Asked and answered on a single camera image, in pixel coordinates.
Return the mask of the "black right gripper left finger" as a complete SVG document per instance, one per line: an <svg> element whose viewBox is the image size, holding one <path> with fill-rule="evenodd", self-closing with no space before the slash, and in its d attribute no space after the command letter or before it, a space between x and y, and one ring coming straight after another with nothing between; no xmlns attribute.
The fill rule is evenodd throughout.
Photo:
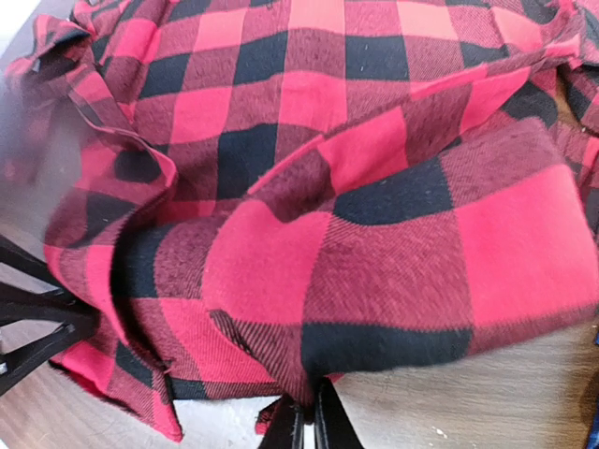
<svg viewBox="0 0 599 449"><path fill-rule="evenodd" d="M277 402L259 449L303 449L304 411L289 395Z"/></svg>

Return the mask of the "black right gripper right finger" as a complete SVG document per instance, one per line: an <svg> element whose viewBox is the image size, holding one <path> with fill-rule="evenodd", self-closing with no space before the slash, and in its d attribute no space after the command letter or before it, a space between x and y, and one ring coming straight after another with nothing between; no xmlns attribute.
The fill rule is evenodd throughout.
<svg viewBox="0 0 599 449"><path fill-rule="evenodd" d="M327 377L316 389L314 442L318 449L363 449L343 404Z"/></svg>

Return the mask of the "red black plaid shirt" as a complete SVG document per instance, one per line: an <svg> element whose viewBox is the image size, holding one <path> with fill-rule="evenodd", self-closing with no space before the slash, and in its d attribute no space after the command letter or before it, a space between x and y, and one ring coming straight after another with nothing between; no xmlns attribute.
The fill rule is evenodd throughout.
<svg viewBox="0 0 599 449"><path fill-rule="evenodd" d="M10 181L84 124L41 269L98 325L51 365L174 442L598 313L594 1L79 1L1 86Z"/></svg>

